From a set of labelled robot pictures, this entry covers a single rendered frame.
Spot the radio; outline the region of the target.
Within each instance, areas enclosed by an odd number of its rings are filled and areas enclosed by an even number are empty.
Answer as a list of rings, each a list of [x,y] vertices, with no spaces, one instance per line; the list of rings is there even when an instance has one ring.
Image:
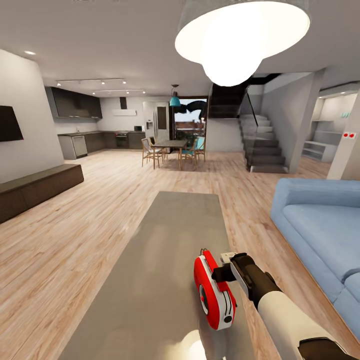
[[[212,279],[218,267],[211,252],[205,249],[194,262],[194,280],[201,305],[209,325],[217,331],[231,327],[238,307],[227,282]]]

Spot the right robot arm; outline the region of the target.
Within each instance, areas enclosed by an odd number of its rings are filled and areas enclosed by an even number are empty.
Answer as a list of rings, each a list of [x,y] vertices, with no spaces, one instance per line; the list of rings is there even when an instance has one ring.
[[[212,279],[217,283],[238,281],[253,301],[281,360],[359,360],[306,315],[246,252],[222,253],[220,260],[222,267],[213,269]]]

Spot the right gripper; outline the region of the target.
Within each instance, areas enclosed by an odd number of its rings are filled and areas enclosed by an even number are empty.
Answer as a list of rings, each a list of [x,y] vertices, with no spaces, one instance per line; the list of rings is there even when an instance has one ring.
[[[230,275],[228,274],[227,271],[227,266],[229,264],[226,264],[222,267],[216,267],[213,269],[213,273],[212,273],[212,279],[216,280],[217,283],[222,283],[222,282],[233,282],[235,281],[233,278],[230,277]]]

